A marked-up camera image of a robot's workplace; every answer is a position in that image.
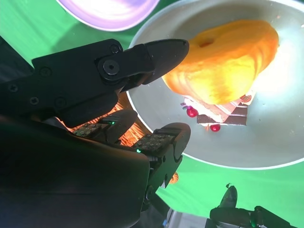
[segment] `cake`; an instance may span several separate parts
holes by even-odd
[[[237,20],[189,40],[185,59],[162,78],[184,97],[187,115],[212,131],[246,126],[258,75],[273,61],[279,36],[266,21]]]

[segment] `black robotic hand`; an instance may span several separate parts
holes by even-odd
[[[42,121],[75,127],[102,116],[120,92],[158,79],[188,50],[172,39],[123,51],[111,39],[34,59],[32,75],[0,84],[0,227],[129,228],[151,204],[166,214],[155,193],[181,163],[189,126],[172,123],[125,147],[134,111],[74,133]]]

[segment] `red berry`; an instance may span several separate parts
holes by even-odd
[[[218,132],[220,130],[220,124],[214,124],[210,126],[211,131]]]
[[[191,118],[197,116],[198,114],[199,114],[199,112],[192,107],[187,109],[187,115]]]

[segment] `orange food item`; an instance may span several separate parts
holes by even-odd
[[[174,92],[208,104],[234,101],[274,59],[279,37],[268,22],[238,20],[199,33],[186,58],[162,78]]]

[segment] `green tabletop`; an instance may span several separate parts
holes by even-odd
[[[161,0],[153,14],[173,2]],[[143,25],[123,32],[99,31],[74,19],[55,0],[1,0],[0,10],[0,35],[28,62],[108,38],[117,39],[127,48]],[[175,210],[208,217],[220,203],[225,186],[232,183],[238,190],[238,207],[254,209],[260,205],[293,226],[303,226],[304,163],[275,170],[242,171],[184,157],[178,174],[177,184],[158,190]]]

